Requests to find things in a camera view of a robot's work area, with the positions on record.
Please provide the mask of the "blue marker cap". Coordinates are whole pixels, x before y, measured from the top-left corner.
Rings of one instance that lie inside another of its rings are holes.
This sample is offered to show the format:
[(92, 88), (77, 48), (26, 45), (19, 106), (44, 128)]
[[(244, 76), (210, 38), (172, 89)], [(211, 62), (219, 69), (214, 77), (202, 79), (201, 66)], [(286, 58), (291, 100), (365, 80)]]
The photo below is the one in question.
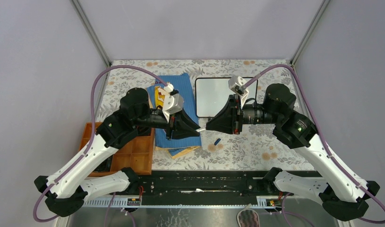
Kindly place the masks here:
[(221, 139), (218, 138), (218, 139), (214, 142), (214, 145), (216, 146), (220, 141), (221, 141)]

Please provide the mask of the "black framed whiteboard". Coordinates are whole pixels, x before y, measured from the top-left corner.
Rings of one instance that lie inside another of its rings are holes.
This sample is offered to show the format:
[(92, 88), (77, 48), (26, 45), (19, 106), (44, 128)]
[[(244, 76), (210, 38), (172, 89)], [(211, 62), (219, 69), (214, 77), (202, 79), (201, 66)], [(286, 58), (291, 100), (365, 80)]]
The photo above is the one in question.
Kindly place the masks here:
[(197, 78), (195, 81), (196, 115), (199, 118), (211, 118), (225, 106), (230, 89), (229, 81), (236, 82), (237, 76), (225, 78)]

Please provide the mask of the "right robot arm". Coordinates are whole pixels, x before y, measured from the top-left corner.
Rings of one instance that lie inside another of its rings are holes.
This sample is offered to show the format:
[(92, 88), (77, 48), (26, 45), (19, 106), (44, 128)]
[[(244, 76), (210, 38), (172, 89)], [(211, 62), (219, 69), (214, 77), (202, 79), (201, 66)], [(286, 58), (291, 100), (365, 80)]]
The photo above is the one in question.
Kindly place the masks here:
[(243, 104), (237, 95), (230, 95), (205, 128), (239, 134), (243, 125), (273, 124), (273, 135), (303, 156), (323, 180), (311, 180), (273, 167), (263, 178), (264, 191), (270, 195), (282, 191), (305, 197), (341, 221), (363, 217), (369, 208), (367, 199), (377, 194), (379, 185), (362, 179), (349, 168), (342, 171), (334, 163), (337, 155), (324, 147), (313, 122), (294, 110), (295, 101), (296, 96), (283, 84), (268, 86), (259, 105)]

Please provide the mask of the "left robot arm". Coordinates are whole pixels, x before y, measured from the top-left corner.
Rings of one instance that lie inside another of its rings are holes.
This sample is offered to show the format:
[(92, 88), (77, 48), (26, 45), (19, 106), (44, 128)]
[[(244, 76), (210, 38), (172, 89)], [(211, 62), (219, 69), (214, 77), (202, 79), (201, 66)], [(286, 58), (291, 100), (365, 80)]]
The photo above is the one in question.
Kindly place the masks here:
[(119, 109), (92, 128), (89, 142), (64, 167), (35, 179), (39, 200), (56, 217), (67, 217), (97, 197), (116, 192), (134, 194), (138, 176), (130, 167), (95, 179), (88, 176), (142, 129), (163, 129), (168, 140), (198, 137), (199, 125), (187, 115), (183, 103), (178, 91), (171, 91), (165, 93), (164, 106), (153, 109), (145, 89), (129, 90), (120, 100)]

